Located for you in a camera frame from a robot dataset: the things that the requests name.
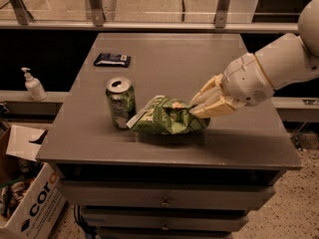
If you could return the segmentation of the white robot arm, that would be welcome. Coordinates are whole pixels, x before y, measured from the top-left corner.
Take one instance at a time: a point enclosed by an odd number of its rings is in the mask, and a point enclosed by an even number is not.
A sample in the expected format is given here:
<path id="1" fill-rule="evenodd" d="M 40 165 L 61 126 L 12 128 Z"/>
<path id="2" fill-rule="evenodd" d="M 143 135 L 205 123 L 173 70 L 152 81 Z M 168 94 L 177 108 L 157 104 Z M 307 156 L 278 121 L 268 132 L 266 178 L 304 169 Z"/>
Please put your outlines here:
<path id="1" fill-rule="evenodd" d="M 316 79 L 319 0 L 312 0 L 302 10 L 298 31 L 229 63 L 192 98 L 189 112 L 200 119 L 223 117 L 244 106 L 257 106 L 290 84 Z"/>

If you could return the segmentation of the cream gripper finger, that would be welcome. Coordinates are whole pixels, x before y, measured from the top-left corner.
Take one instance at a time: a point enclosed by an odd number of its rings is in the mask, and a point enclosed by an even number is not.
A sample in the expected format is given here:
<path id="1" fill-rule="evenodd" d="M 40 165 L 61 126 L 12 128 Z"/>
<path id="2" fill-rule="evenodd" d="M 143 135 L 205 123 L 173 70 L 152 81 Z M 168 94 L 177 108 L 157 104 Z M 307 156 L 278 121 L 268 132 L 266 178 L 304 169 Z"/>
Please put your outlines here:
<path id="1" fill-rule="evenodd" d="M 244 106 L 245 102 L 226 96 L 221 97 L 216 103 L 211 105 L 200 104 L 190 109 L 189 112 L 199 119 L 208 119 L 231 115 Z"/>
<path id="2" fill-rule="evenodd" d="M 210 106 L 218 102 L 225 102 L 228 98 L 222 86 L 222 74 L 213 76 L 200 91 L 192 98 L 192 105 Z"/>

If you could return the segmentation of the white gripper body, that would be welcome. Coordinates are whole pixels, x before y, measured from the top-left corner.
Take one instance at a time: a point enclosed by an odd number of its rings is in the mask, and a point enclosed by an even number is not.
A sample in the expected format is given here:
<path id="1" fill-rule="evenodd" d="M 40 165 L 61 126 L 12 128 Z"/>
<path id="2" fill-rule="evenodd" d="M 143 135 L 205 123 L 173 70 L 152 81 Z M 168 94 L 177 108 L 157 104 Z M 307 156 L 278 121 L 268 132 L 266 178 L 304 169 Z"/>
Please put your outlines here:
<path id="1" fill-rule="evenodd" d="M 228 95 L 248 106 L 257 106 L 274 94 L 270 80 L 251 53 L 244 54 L 227 66 L 221 84 Z"/>

